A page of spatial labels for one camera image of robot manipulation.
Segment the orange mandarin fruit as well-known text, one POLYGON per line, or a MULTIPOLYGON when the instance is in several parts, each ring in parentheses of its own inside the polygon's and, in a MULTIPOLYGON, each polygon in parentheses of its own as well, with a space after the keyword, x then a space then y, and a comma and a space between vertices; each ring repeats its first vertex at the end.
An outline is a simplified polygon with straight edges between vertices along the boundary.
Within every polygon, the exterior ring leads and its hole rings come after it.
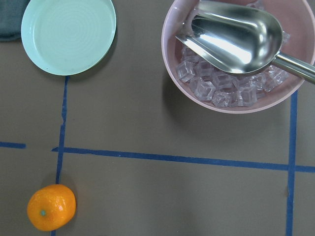
POLYGON ((70 188, 52 184, 36 191, 27 205, 27 216, 40 231, 53 231, 67 224, 76 213, 76 199, 70 188))

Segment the light green plate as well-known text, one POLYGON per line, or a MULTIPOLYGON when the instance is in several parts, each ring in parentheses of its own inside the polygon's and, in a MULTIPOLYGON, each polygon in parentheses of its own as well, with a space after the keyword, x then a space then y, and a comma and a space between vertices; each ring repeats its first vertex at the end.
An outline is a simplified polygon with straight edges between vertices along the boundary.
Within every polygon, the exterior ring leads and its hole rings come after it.
POLYGON ((58 76, 84 72, 111 48, 116 12, 110 0, 31 0, 21 39, 29 59, 58 76))

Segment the clear ice cubes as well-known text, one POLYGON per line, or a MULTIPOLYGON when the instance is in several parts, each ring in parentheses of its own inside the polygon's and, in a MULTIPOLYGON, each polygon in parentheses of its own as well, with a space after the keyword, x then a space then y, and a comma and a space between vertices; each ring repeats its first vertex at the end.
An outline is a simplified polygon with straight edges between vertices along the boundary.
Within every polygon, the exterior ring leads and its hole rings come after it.
MULTIPOLYGON (((256 3, 247 7, 262 10, 256 3)), ((289 35, 283 33, 283 42, 288 39, 289 35)), ((255 74, 229 74, 182 45, 181 61, 176 67, 179 80, 188 84, 197 100, 216 107, 250 107, 289 77, 286 71, 273 65, 255 74)))

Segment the metal ice scoop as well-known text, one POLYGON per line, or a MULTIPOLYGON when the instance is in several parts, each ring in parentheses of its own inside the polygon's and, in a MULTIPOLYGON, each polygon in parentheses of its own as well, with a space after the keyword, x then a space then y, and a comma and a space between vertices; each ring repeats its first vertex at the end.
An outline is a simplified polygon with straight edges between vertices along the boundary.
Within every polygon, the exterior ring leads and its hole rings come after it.
POLYGON ((281 52, 283 28, 263 10, 201 0, 177 31, 176 38, 229 74, 255 74, 272 64, 315 82, 314 66, 281 52))

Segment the pink bowl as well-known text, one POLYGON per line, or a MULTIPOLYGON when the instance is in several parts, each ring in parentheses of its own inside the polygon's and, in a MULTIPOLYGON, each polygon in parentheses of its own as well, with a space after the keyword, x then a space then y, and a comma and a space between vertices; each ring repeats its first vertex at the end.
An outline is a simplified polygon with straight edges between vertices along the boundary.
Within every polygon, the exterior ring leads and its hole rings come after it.
MULTIPOLYGON (((178 78, 176 67, 181 61, 182 43, 175 34, 187 16, 198 4, 196 0, 176 0, 166 15, 162 34, 161 48, 165 67, 179 90, 195 103, 218 112, 228 114, 248 114, 266 110, 289 98, 304 83, 304 80, 290 75, 281 85, 268 92, 251 107, 221 108, 211 102, 196 99, 188 84, 178 78)), ((315 7, 307 0, 265 0, 266 11, 275 16, 290 40, 282 47, 283 52, 307 63, 315 62, 315 7)))

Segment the grey folded cloth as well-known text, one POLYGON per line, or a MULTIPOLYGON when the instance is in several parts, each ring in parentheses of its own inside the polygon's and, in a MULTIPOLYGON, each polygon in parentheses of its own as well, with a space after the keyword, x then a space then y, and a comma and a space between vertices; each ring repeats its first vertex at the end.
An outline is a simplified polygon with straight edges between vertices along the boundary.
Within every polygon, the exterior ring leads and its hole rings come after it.
POLYGON ((0 41, 8 42, 21 38, 21 24, 30 0, 0 1, 0 41))

